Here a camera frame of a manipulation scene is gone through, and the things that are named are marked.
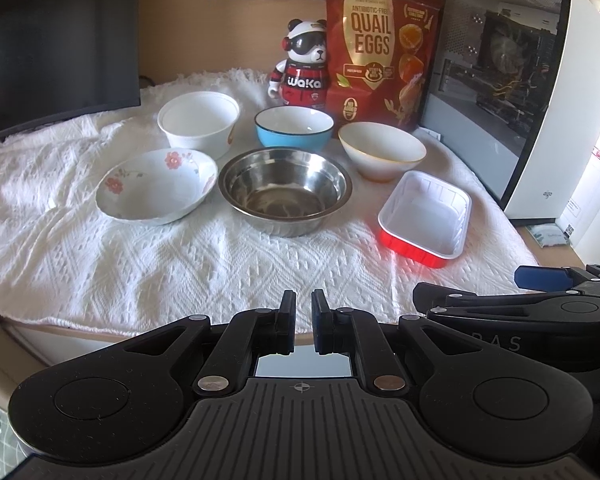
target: white foam bowl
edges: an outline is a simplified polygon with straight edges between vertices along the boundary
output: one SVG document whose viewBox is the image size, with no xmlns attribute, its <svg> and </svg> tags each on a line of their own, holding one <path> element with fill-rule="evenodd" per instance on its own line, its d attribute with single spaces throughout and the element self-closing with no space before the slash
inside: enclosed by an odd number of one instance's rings
<svg viewBox="0 0 600 480">
<path fill-rule="evenodd" d="M 96 205 L 121 222 L 163 225 L 197 208 L 218 179 L 205 153 L 167 148 L 130 158 L 98 184 Z"/>
<path fill-rule="evenodd" d="M 373 182 L 395 180 L 427 156 L 416 137 L 387 124 L 349 123 L 338 136 L 358 173 Z"/>
<path fill-rule="evenodd" d="M 173 148 L 190 148 L 218 159 L 229 151 L 240 106 L 220 92 L 190 92 L 158 113 L 158 126 Z"/>
</svg>

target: sunglasses on figurine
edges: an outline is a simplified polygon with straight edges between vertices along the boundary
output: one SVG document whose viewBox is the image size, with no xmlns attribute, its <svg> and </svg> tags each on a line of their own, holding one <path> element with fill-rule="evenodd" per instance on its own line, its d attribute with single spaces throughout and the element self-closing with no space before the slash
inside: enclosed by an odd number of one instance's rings
<svg viewBox="0 0 600 480">
<path fill-rule="evenodd" d="M 292 40 L 285 38 L 282 40 L 282 48 L 287 52 L 293 50 L 296 54 L 304 56 L 308 54 L 312 48 L 318 45 L 326 45 L 326 37 L 324 32 L 307 32 L 296 36 Z"/>
</svg>

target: white bowl with gold rim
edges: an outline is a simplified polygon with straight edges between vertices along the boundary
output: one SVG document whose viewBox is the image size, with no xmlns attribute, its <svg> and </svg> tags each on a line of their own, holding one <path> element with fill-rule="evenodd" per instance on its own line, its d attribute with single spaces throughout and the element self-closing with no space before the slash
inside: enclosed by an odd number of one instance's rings
<svg viewBox="0 0 600 480">
<path fill-rule="evenodd" d="M 395 180 L 427 156 L 416 137 L 387 124 L 349 123 L 338 136 L 358 173 L 373 182 Z"/>
</svg>

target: blue bowl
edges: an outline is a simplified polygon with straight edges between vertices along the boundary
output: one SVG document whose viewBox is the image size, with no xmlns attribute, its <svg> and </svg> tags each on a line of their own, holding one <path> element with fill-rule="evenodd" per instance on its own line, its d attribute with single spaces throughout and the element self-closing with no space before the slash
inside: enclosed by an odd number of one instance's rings
<svg viewBox="0 0 600 480">
<path fill-rule="evenodd" d="M 284 146 L 308 152 L 323 149 L 333 132 L 333 119 L 320 110 L 277 106 L 255 117 L 258 138 L 265 148 Z"/>
</svg>

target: stainless steel bowl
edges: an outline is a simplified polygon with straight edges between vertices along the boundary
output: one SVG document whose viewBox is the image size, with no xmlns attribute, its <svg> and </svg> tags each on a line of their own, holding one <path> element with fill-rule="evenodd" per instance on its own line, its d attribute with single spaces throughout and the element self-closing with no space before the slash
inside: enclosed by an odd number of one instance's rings
<svg viewBox="0 0 600 480">
<path fill-rule="evenodd" d="M 294 148 L 265 148 L 230 160 L 218 178 L 222 196 L 252 226 L 292 237 L 317 229 L 351 197 L 341 165 Z"/>
</svg>

